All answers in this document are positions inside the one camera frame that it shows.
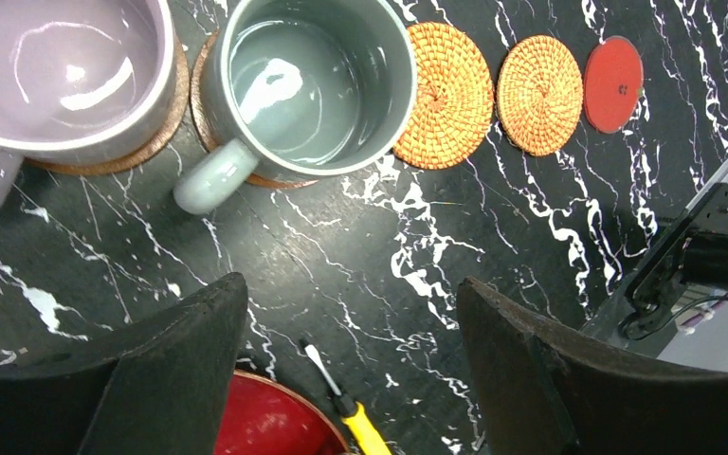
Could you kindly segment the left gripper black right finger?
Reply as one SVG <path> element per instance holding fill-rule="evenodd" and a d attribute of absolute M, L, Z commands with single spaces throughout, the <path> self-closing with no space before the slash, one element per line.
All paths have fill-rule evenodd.
<path fill-rule="evenodd" d="M 457 318 L 495 454 L 728 454 L 728 373 L 637 355 L 465 279 Z"/>

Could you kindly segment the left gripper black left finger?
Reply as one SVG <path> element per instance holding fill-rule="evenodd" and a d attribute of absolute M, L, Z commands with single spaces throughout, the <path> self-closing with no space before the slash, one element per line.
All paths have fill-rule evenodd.
<path fill-rule="evenodd" d="M 0 454 L 210 454 L 246 327 L 227 274 L 177 305 L 0 366 Z"/>

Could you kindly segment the woven rattan coaster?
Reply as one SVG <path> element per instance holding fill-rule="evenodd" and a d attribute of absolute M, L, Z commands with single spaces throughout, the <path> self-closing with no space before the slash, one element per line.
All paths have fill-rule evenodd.
<path fill-rule="evenodd" d="M 414 107 L 393 153 L 424 170 L 460 164 L 481 145 L 491 124 L 490 68 L 475 42 L 447 24 L 408 27 L 417 69 Z"/>
<path fill-rule="evenodd" d="M 502 129 L 523 152 L 540 157 L 560 150 L 579 123 L 583 100 L 581 70 L 562 42 L 538 34 L 510 49 L 496 102 Z"/>

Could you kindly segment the red apple coaster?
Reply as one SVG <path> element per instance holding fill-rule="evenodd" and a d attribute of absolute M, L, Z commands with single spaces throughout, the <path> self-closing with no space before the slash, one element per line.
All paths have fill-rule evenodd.
<path fill-rule="evenodd" d="M 644 84 L 643 62 L 635 45 L 615 35 L 591 52 L 584 73 L 584 110 L 600 133 L 620 131 L 629 121 Z"/>

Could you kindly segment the lilac mug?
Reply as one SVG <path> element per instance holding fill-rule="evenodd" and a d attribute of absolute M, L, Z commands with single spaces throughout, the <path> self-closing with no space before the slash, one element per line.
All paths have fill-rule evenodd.
<path fill-rule="evenodd" d="M 0 208 L 27 158 L 92 165 L 149 141 L 174 37 L 165 1 L 0 1 Z"/>

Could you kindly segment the dark grey mug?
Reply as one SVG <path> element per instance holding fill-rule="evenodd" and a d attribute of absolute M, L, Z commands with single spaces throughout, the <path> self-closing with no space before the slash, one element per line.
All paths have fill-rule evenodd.
<path fill-rule="evenodd" d="M 253 173 L 298 182 L 369 166 L 408 126 L 417 69 L 385 1 L 242 1 L 200 88 L 219 147 L 174 187 L 192 214 L 216 209 Z"/>

